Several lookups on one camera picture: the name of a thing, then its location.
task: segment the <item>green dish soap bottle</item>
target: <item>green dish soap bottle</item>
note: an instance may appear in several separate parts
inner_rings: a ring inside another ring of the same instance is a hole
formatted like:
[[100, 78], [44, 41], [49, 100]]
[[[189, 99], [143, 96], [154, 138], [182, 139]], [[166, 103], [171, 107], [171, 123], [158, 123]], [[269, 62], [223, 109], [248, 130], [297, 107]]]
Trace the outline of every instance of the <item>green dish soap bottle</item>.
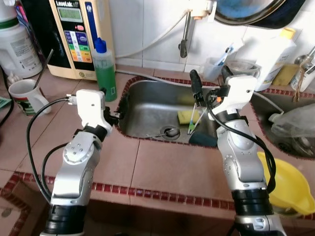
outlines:
[[113, 54], [106, 47], [106, 42], [98, 38], [92, 51], [93, 64], [99, 89], [106, 89], [105, 101], [111, 102], [117, 98]]

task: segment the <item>plastic bag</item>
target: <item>plastic bag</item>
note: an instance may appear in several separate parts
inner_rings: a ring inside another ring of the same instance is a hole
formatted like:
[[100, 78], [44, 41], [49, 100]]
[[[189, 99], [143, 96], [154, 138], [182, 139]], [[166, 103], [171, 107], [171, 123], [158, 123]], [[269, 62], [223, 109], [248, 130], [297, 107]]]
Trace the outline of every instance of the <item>plastic bag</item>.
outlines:
[[315, 137], [315, 104], [283, 114], [275, 120], [271, 131], [281, 137]]

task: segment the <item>pink tile countertop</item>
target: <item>pink tile countertop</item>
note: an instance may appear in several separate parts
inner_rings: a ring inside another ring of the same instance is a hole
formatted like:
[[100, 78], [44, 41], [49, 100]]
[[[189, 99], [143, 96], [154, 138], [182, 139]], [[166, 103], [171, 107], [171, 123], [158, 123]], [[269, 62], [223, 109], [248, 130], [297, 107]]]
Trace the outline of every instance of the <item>pink tile countertop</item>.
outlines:
[[[168, 77], [188, 79], [187, 73], [118, 66], [119, 69]], [[116, 74], [118, 94], [121, 96], [131, 75]], [[46, 71], [39, 83], [48, 100], [75, 93], [79, 89], [97, 89], [96, 82], [69, 80], [52, 76]], [[0, 96], [5, 96], [0, 85]], [[107, 103], [115, 110], [119, 102]], [[315, 161], [288, 156], [273, 146], [259, 128], [250, 104], [243, 110], [250, 128], [264, 140], [276, 158], [297, 167], [310, 184], [315, 196]], [[19, 175], [29, 186], [35, 187], [27, 155], [25, 130], [29, 117], [15, 107], [13, 114], [0, 129], [0, 181], [8, 173]], [[68, 142], [76, 129], [82, 128], [77, 108], [65, 103], [54, 105], [49, 115], [39, 117], [31, 131], [32, 152], [36, 168], [53, 147]], [[56, 151], [46, 167], [47, 180], [53, 183], [61, 166], [62, 150]], [[122, 204], [173, 210], [218, 218], [234, 217], [230, 190], [222, 170], [222, 157], [217, 149], [125, 137], [116, 128], [103, 142], [101, 159], [94, 173], [91, 198]], [[313, 220], [284, 219], [286, 225], [305, 224], [315, 228]]]

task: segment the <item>black wire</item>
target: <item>black wire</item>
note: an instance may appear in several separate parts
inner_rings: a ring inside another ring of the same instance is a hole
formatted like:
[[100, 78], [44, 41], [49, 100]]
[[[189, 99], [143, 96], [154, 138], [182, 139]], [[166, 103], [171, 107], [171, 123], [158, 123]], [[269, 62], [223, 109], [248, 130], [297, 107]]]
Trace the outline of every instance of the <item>black wire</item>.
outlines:
[[42, 181], [42, 183], [43, 183], [43, 187], [44, 187], [44, 189], [45, 189], [45, 191], [46, 191], [46, 193], [47, 193], [47, 195], [51, 198], [51, 192], [50, 192], [50, 190], [49, 190], [49, 188], [48, 188], [48, 186], [47, 186], [47, 183], [46, 183], [46, 180], [45, 180], [45, 168], [46, 168], [46, 163], [47, 163], [47, 161], [48, 161], [48, 158], [51, 156], [51, 154], [53, 154], [55, 151], [57, 151], [58, 149], [60, 149], [60, 148], [63, 148], [64, 146], [66, 146], [67, 145], [67, 143], [64, 143], [64, 144], [61, 144], [61, 145], [59, 145], [59, 146], [57, 146], [57, 147], [54, 147], [53, 149], [51, 149], [50, 151], [49, 151], [49, 153], [47, 153], [47, 155], [45, 156], [45, 158], [44, 158], [44, 160], [43, 160], [43, 164], [42, 164], [42, 166], [41, 166], [41, 181]]
[[[2, 71], [2, 74], [3, 74], [3, 80], [4, 80], [4, 85], [5, 85], [5, 88], [6, 90], [8, 91], [9, 93], [9, 86], [8, 86], [8, 80], [7, 80], [7, 75], [5, 74], [3, 68], [1, 67], [1, 71]], [[11, 99], [11, 103], [10, 103], [10, 109], [8, 111], [8, 113], [5, 115], [5, 117], [1, 120], [0, 122], [0, 127], [5, 123], [5, 121], [9, 118], [10, 114], [12, 113], [13, 111], [13, 108], [14, 108], [14, 101], [13, 101], [13, 97], [11, 96], [11, 94], [9, 93], [9, 96], [10, 96], [10, 99]]]
[[245, 134], [239, 130], [233, 129], [229, 126], [227, 126], [226, 124], [224, 124], [221, 120], [219, 120], [217, 118], [217, 116], [212, 112], [212, 108], [209, 105], [209, 96], [211, 94], [211, 91], [209, 93], [207, 93], [206, 95], [206, 106], [208, 109], [208, 112], [210, 113], [210, 115], [212, 116], [212, 118], [222, 127], [224, 127], [226, 130], [229, 130], [235, 134], [238, 134], [240, 136], [243, 136], [244, 138], [247, 138], [251, 141], [253, 141], [254, 143], [256, 143], [257, 145], [259, 145], [265, 152], [265, 156], [266, 156], [266, 162], [267, 162], [267, 166], [268, 166], [268, 171], [270, 174], [270, 179], [269, 182], [267, 184], [267, 191], [268, 193], [271, 193], [275, 187], [276, 187], [276, 180], [275, 180], [275, 175], [276, 175], [276, 162], [275, 159], [273, 157], [273, 155], [271, 154], [271, 152], [269, 151], [269, 149], [267, 148], [267, 146], [264, 144], [264, 142], [257, 137], [257, 139], [253, 138], [252, 136]]
[[46, 108], [54, 105], [55, 103], [58, 102], [63, 102], [63, 101], [67, 101], [68, 98], [64, 97], [64, 98], [59, 98], [56, 99], [55, 101], [52, 101], [50, 103], [48, 103], [47, 105], [43, 106], [41, 109], [39, 109], [39, 111], [31, 118], [27, 128], [26, 128], [26, 143], [27, 143], [27, 147], [28, 147], [28, 153], [29, 153], [29, 157], [30, 157], [30, 162], [31, 162], [31, 168], [33, 170], [33, 174], [34, 174], [34, 178], [35, 178], [35, 182], [40, 190], [40, 192], [42, 193], [42, 195], [44, 196], [44, 198], [46, 199], [46, 201], [48, 203], [50, 203], [50, 197], [47, 195], [45, 189], [43, 188], [43, 185], [40, 182], [40, 179], [38, 177], [37, 171], [36, 171], [36, 167], [34, 164], [34, 160], [33, 160], [33, 155], [32, 155], [32, 148], [31, 148], [31, 143], [30, 143], [30, 131], [31, 131], [31, 127], [35, 121], [35, 119], [39, 116], [39, 114], [44, 111]]
[[231, 228], [228, 230], [226, 236], [231, 236], [232, 233], [233, 233], [233, 231], [235, 230], [235, 228], [236, 228], [236, 227], [235, 227], [235, 224], [233, 224], [233, 225], [231, 226]]

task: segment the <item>white mug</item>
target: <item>white mug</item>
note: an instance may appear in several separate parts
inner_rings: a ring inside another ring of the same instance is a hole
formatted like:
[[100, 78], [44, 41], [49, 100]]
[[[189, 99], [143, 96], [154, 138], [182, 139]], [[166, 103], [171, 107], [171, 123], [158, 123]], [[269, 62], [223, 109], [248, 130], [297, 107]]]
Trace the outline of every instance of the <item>white mug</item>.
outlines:
[[[20, 80], [9, 87], [9, 93], [27, 116], [34, 116], [43, 106], [48, 104], [47, 99], [39, 86], [34, 88], [36, 81], [32, 79]], [[51, 108], [46, 108], [41, 114], [50, 113]]]

